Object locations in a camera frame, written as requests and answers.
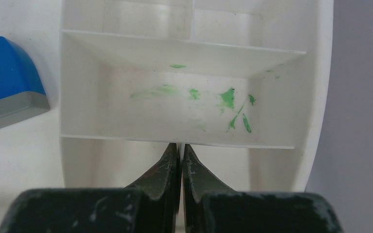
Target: white table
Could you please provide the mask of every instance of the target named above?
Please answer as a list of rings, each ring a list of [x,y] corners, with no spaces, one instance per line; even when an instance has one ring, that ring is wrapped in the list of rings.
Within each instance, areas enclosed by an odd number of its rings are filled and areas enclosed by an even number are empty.
[[[28,187],[64,185],[59,149],[61,0],[0,0],[0,35],[33,59],[51,110],[0,129],[0,217]]]

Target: scratched dark surface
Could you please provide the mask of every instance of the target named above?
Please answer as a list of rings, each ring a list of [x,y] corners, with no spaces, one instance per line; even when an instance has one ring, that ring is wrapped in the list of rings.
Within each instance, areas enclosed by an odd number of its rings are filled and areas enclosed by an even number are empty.
[[[340,233],[328,202],[309,193],[236,192],[185,145],[184,202],[187,233]]]
[[[161,159],[126,188],[36,189],[11,205],[0,233],[172,232],[181,185],[179,152]]]
[[[133,232],[142,191],[41,189],[22,193],[0,233]]]

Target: blue lid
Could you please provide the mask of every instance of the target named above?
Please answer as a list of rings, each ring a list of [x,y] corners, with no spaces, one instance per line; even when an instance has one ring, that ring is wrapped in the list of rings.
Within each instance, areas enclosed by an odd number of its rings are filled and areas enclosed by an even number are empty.
[[[24,91],[45,95],[38,71],[28,54],[0,36],[0,99]]]

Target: blue object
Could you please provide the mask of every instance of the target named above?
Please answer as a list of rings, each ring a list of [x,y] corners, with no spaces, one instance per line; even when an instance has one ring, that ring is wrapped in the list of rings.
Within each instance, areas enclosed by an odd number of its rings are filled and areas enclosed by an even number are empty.
[[[24,91],[45,95],[38,71],[28,54],[0,36],[0,99]]]
[[[33,61],[21,47],[0,36],[0,128],[49,109]]]

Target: green paint smear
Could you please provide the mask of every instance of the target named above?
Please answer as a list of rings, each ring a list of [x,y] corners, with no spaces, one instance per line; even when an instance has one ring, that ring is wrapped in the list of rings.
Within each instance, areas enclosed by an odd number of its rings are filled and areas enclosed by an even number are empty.
[[[241,113],[242,109],[244,108],[245,102],[242,104],[241,108],[239,109],[238,113],[235,115],[234,119],[232,119],[229,122],[228,130],[230,130],[230,128],[234,128],[235,129],[235,120],[237,119],[238,115]]]
[[[230,109],[234,109],[234,90],[233,88],[230,88],[227,92],[220,94],[222,98],[222,106],[225,106]]]
[[[248,97],[250,98],[251,105],[253,106],[255,104],[254,96],[253,95],[248,95]]]
[[[190,94],[190,96],[189,96],[190,100],[199,100],[200,99],[201,94],[199,93],[199,91],[197,89],[193,89],[193,88],[189,89],[189,94]]]
[[[228,125],[228,129],[230,128],[234,128],[235,129],[235,120],[237,119],[238,115],[236,115],[234,117],[234,119],[232,119],[230,122],[229,122],[229,125]]]
[[[162,85],[155,87],[151,90],[144,90],[132,93],[130,99],[150,99],[152,97],[161,97],[161,96],[173,96],[178,94],[178,89],[175,86],[171,85]]]
[[[245,128],[247,129],[247,132],[251,133],[252,130],[251,130],[250,124],[248,124],[247,116],[245,116],[244,113],[243,113],[242,115],[243,115],[243,117],[244,117],[244,126],[245,126]]]
[[[179,64],[172,64],[172,65],[170,65],[170,67],[175,68],[175,69],[181,69],[181,68],[185,68],[186,66],[179,65]]]

